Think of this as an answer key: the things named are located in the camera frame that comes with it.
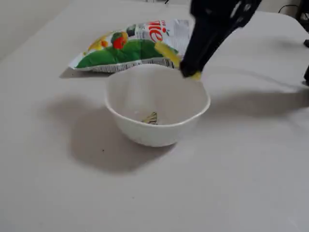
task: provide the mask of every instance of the cable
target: cable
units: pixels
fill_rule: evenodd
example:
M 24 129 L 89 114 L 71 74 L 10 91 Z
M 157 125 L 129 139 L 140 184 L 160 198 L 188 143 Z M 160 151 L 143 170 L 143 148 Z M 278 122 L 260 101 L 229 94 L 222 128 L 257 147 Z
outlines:
M 298 7 L 297 5 L 294 5 L 294 4 L 292 4 L 292 5 L 285 5 L 285 6 L 282 6 L 282 7 L 280 8 L 280 10 L 278 11 L 278 13 L 280 13 L 281 10 L 282 10 L 284 7 L 287 7 L 287 6 L 296 6 L 296 7 Z

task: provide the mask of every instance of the white bowl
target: white bowl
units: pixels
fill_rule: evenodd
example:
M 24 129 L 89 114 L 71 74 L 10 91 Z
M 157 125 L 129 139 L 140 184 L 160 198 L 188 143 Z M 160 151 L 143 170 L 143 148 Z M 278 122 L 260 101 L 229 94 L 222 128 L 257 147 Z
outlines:
M 202 82 L 184 79 L 179 70 L 143 64 L 109 77 L 107 108 L 119 129 L 136 143 L 160 147 L 179 141 L 209 108 Z M 157 112 L 158 125 L 141 122 Z

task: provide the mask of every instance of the yellow snack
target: yellow snack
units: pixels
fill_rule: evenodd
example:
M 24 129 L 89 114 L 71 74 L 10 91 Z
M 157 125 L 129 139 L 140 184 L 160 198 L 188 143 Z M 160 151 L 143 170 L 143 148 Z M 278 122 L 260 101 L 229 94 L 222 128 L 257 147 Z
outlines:
M 169 46 L 167 46 L 166 44 L 162 43 L 162 42 L 156 42 L 154 48 L 161 53 L 164 57 L 170 59 L 170 61 L 172 61 L 175 65 L 176 68 L 179 68 L 179 64 L 180 64 L 180 57 L 178 55 L 176 55 Z M 201 79 L 201 73 L 197 72 L 195 73 L 193 76 L 191 76 L 190 78 L 194 79 L 194 80 L 200 80 Z
M 158 125 L 157 124 L 157 113 L 156 112 L 152 112 L 151 115 L 149 115 L 148 117 L 146 117 L 144 120 L 142 120 L 141 122 L 143 123 L 147 123 L 147 124 L 153 124 L 153 125 Z
M 112 32 L 108 32 L 105 35 L 101 36 L 100 38 L 98 38 L 97 40 L 95 40 L 88 48 L 88 51 L 90 50 L 102 50 L 103 47 L 107 47 L 108 46 L 108 42 L 105 41 L 106 37 L 111 35 Z

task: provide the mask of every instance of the table surface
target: table surface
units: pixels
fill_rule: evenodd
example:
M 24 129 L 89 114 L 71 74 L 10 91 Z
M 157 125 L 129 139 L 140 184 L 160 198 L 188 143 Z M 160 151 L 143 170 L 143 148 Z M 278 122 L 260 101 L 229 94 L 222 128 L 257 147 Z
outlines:
M 185 6 L 78 0 L 0 64 L 0 231 L 309 231 L 308 34 L 257 13 L 206 65 L 212 104 L 174 146 L 124 138 L 101 74 L 67 64 L 105 31 Z

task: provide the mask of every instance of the snack bag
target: snack bag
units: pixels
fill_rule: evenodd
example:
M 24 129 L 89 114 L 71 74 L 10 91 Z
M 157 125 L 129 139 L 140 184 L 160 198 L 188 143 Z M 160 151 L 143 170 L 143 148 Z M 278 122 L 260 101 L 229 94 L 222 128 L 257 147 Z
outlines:
M 75 70 L 114 73 L 140 64 L 160 64 L 174 68 L 173 63 L 155 50 L 164 42 L 179 56 L 189 44 L 188 20 L 157 20 L 134 24 L 124 30 L 104 34 L 69 66 Z

